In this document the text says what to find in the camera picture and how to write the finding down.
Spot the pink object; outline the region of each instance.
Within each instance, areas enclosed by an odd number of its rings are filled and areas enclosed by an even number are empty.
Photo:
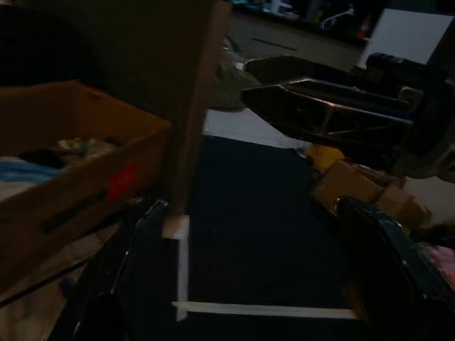
[[[455,290],[455,250],[430,244],[420,244],[419,250],[446,276]]]

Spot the yellow object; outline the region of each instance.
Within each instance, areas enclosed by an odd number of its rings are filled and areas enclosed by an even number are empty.
[[[344,155],[339,149],[311,144],[307,156],[313,161],[313,168],[325,173],[336,161],[343,160]]]

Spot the cardboard box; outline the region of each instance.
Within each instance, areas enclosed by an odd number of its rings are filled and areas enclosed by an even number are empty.
[[[389,217],[396,219],[404,206],[411,200],[413,200],[412,195],[395,185],[390,185],[375,204]]]
[[[333,165],[316,187],[314,197],[327,210],[336,214],[336,202],[340,196],[349,195],[364,202],[375,202],[383,188],[366,178],[351,164],[338,161]]]
[[[160,171],[171,124],[79,82],[0,90],[0,155],[72,137],[117,150],[0,202],[0,292],[84,234]]]
[[[413,197],[406,202],[402,210],[398,213],[397,221],[412,231],[422,227],[431,217],[432,212],[423,206],[423,204],[417,202],[417,199]]]

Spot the dark floor mat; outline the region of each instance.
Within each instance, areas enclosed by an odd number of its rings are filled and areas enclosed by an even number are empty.
[[[360,321],[271,318],[240,315],[190,314],[179,323],[170,340],[200,341],[360,341],[373,340]]]
[[[207,138],[193,181],[190,299],[347,308],[341,238],[292,150]]]

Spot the red sticker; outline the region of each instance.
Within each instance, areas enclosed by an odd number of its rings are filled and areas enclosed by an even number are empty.
[[[112,201],[139,181],[139,163],[133,162],[114,174],[107,184],[107,199]]]

